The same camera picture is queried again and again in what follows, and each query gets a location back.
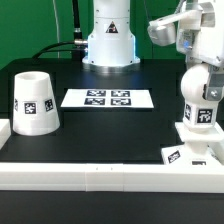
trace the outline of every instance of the upside-down cup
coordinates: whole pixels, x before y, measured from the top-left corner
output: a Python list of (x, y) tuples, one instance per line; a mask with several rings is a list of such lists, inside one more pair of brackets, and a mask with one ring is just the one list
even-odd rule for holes
[(44, 135), (60, 126), (48, 73), (30, 71), (15, 76), (13, 130), (21, 135)]

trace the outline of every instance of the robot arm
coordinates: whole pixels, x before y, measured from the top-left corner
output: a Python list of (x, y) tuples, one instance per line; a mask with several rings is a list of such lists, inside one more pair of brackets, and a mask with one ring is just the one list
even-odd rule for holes
[[(187, 0), (180, 13), (149, 23), (152, 42), (160, 46), (176, 42), (189, 68), (181, 82), (185, 98), (183, 123), (176, 123), (185, 144), (162, 149), (165, 164), (170, 164), (176, 154), (180, 156), (172, 164), (219, 164), (207, 145), (224, 140), (224, 132), (216, 123), (218, 104), (224, 96), (223, 8), (223, 0)], [(173, 24), (176, 21), (177, 35)]]
[(174, 22), (180, 21), (180, 27), (200, 30), (202, 9), (187, 10), (151, 21), (148, 27), (149, 36), (154, 44), (167, 46), (176, 42)]

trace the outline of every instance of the black table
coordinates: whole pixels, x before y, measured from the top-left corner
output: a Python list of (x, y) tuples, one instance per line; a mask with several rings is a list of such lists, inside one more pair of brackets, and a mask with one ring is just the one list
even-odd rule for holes
[[(31, 70), (50, 74), (61, 126), (45, 136), (13, 132), (1, 162), (161, 164), (161, 148), (181, 144), (174, 122), (183, 116), (183, 61), (144, 60), (138, 71), (103, 76), (69, 59), (16, 60), (0, 71), (0, 118), (12, 121), (14, 75)], [(64, 110), (67, 89), (148, 89), (155, 108)], [(3, 224), (223, 223), (222, 194), (2, 191), (0, 198)]]

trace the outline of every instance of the green wall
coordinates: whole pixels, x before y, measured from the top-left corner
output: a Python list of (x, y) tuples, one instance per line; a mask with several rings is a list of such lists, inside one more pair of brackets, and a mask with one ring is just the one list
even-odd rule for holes
[[(146, 0), (152, 19), (173, 13), (179, 0)], [(73, 38), (72, 1), (56, 0), (61, 41)], [(79, 0), (84, 38), (93, 28), (93, 1)], [(147, 35), (143, 0), (131, 0), (131, 31), (137, 38), (140, 58), (179, 59), (175, 45), (158, 47)], [(52, 0), (1, 0), (0, 2), (0, 68), (17, 58), (29, 58), (41, 48), (56, 43), (56, 24)]]

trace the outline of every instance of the black and white label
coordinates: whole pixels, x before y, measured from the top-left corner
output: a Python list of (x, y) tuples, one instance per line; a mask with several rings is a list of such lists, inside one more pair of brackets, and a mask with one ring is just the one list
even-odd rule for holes
[(127, 99), (127, 98), (111, 99), (111, 105), (112, 106), (131, 106), (131, 99)]
[(18, 100), (17, 99), (15, 99), (15, 101), (14, 101), (14, 108), (16, 111), (18, 111)]
[(176, 151), (173, 154), (171, 154), (170, 156), (168, 156), (168, 161), (169, 161), (169, 163), (173, 163), (174, 161), (176, 161), (179, 158), (180, 158), (180, 152)]
[(46, 108), (46, 112), (49, 112), (54, 109), (52, 99), (45, 101), (45, 108)]
[(188, 104), (185, 105), (185, 117), (190, 121), (191, 120), (191, 106)]
[(198, 124), (209, 124), (212, 122), (212, 109), (200, 109), (198, 111)]
[(69, 89), (61, 107), (153, 108), (148, 90)]
[(205, 161), (192, 161), (192, 165), (206, 166), (206, 162)]
[(106, 33), (118, 33), (117, 27), (115, 26), (113, 21), (111, 22), (110, 26), (108, 27)]
[(105, 105), (105, 99), (104, 98), (86, 98), (85, 105), (102, 106), (102, 105)]
[(87, 96), (104, 97), (106, 96), (106, 90), (88, 90)]
[(36, 114), (37, 104), (36, 103), (24, 103), (25, 114)]
[(113, 90), (111, 91), (111, 97), (130, 97), (130, 91), (125, 90)]

